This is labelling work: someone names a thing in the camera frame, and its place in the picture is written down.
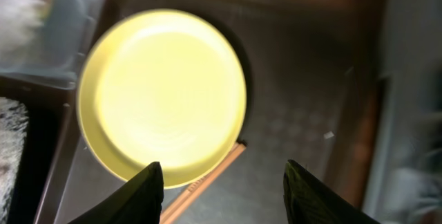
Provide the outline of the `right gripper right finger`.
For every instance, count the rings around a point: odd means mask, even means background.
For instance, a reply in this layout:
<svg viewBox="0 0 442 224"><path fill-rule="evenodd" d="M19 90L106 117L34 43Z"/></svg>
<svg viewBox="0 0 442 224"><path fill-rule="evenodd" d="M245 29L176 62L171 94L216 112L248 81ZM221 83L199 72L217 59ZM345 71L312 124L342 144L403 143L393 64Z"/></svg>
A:
<svg viewBox="0 0 442 224"><path fill-rule="evenodd" d="M290 224L378 224L294 160L285 165L283 188Z"/></svg>

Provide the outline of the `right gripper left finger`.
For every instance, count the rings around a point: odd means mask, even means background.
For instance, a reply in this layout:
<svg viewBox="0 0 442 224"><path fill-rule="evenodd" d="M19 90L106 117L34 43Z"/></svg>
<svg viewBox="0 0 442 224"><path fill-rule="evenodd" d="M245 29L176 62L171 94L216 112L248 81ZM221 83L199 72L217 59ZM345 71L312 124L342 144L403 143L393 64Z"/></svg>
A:
<svg viewBox="0 0 442 224"><path fill-rule="evenodd" d="M100 204L71 224L158 224L164 200L159 162L152 162Z"/></svg>

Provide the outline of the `wooden chopstick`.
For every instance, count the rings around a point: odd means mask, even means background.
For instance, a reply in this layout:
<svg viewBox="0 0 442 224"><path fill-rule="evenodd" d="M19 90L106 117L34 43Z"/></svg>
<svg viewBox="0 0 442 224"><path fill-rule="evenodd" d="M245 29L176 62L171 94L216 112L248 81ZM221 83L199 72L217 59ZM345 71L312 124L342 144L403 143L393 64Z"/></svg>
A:
<svg viewBox="0 0 442 224"><path fill-rule="evenodd" d="M205 177L190 184L162 213L160 224L173 224L189 206L244 152L243 142L236 142L225 159Z"/></svg>

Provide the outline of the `yellow plate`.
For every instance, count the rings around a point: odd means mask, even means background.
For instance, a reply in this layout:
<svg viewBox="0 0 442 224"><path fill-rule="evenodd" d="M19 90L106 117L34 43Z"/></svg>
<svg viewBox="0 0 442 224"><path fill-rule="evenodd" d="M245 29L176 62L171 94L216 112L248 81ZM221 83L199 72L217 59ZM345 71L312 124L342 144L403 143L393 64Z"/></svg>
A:
<svg viewBox="0 0 442 224"><path fill-rule="evenodd" d="M117 22L93 46L77 88L77 119L97 161L123 181L158 162L167 189L213 171L246 111L231 43L203 18L174 9Z"/></svg>

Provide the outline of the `grey dishwasher rack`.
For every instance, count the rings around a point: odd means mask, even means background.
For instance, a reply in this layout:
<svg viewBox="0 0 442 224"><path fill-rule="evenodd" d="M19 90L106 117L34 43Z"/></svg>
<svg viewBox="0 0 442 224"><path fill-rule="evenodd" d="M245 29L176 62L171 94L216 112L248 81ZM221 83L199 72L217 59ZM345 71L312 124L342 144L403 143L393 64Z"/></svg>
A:
<svg viewBox="0 0 442 224"><path fill-rule="evenodd" d="M441 0L388 0L385 94L363 211L379 223L441 222Z"/></svg>

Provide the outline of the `black plastic tray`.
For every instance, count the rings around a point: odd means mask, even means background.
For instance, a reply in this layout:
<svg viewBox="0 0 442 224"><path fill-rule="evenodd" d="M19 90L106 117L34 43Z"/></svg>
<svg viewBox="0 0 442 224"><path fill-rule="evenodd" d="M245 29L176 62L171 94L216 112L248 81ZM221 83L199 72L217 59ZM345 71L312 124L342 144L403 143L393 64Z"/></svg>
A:
<svg viewBox="0 0 442 224"><path fill-rule="evenodd" d="M24 104L28 116L23 154L6 222L33 223L70 120L72 111L65 104L72 102L73 92L2 77L1 96Z"/></svg>

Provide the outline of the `clear plastic bin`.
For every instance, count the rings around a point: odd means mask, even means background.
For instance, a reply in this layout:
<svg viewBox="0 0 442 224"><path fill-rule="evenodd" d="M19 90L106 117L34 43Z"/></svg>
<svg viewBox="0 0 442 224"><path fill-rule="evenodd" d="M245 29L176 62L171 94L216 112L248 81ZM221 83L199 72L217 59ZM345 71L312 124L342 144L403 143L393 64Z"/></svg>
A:
<svg viewBox="0 0 442 224"><path fill-rule="evenodd" d="M104 0L53 0L44 26L23 56L1 61L1 75L56 88L75 88Z"/></svg>

